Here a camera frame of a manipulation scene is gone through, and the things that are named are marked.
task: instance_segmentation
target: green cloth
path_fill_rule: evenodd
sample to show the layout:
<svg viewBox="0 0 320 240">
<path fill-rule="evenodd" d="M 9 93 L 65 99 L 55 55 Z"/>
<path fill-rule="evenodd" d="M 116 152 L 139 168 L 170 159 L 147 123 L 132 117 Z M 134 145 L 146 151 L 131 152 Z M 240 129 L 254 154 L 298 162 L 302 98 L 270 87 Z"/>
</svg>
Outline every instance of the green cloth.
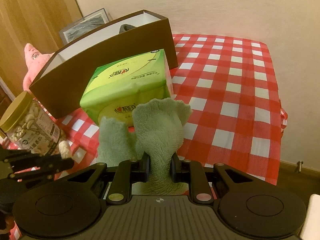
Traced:
<svg viewBox="0 0 320 240">
<path fill-rule="evenodd" d="M 183 101 L 152 99 L 132 112 L 135 132 L 129 133 L 124 122 L 103 117 L 100 123 L 98 161 L 109 167 L 121 161 L 140 159 L 143 152 L 151 161 L 147 183 L 132 185 L 136 195 L 179 195 L 188 190 L 186 183 L 173 183 L 170 177 L 172 154 L 183 143 L 183 126 L 192 110 Z"/>
</svg>

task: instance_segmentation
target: tissue package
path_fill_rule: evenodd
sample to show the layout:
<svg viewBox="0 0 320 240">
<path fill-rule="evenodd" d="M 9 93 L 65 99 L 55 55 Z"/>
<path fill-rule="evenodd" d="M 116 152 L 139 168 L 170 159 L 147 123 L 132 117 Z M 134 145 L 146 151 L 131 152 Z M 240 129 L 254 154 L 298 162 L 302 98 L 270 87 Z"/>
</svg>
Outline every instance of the tissue package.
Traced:
<svg viewBox="0 0 320 240">
<path fill-rule="evenodd" d="M 172 94 L 167 59 L 160 49 L 98 67 L 80 106 L 97 125 L 106 116 L 132 126 L 132 111 L 138 104 Z"/>
</svg>

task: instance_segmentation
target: jar of nuts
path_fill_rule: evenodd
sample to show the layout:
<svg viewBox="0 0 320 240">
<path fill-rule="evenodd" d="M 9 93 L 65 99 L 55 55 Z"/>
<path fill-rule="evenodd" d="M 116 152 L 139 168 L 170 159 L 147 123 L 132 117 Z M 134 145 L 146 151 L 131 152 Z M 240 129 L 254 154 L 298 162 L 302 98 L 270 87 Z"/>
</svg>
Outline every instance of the jar of nuts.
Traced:
<svg viewBox="0 0 320 240">
<path fill-rule="evenodd" d="M 0 128 L 19 148 L 41 155 L 58 154 L 58 145 L 66 138 L 27 91 L 18 95 L 4 112 Z"/>
</svg>

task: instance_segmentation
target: open box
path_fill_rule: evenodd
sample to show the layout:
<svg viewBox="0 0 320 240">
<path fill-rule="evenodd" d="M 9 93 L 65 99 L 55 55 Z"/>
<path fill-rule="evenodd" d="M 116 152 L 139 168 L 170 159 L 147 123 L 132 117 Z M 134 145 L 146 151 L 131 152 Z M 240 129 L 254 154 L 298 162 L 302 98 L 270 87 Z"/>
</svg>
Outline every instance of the open box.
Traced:
<svg viewBox="0 0 320 240">
<path fill-rule="evenodd" d="M 136 28 L 119 34 L 123 24 Z M 170 69 L 178 66 L 169 19 L 138 11 L 59 49 L 36 76 L 30 90 L 54 118 L 61 118 L 80 107 L 82 94 L 97 67 L 157 49 L 165 50 Z"/>
</svg>

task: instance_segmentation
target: jar lid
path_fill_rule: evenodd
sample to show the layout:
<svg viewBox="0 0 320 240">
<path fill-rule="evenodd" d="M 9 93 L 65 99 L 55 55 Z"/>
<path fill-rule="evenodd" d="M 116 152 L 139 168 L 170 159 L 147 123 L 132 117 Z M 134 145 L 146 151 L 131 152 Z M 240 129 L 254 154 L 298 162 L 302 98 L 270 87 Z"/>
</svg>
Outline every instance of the jar lid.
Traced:
<svg viewBox="0 0 320 240">
<path fill-rule="evenodd" d="M 32 96 L 27 91 L 23 91 L 18 95 L 4 112 L 0 120 L 0 128 L 4 132 L 8 132 L 12 127 L 14 127 L 15 124 L 20 121 L 25 112 L 28 111 L 28 107 L 31 102 Z"/>
</svg>

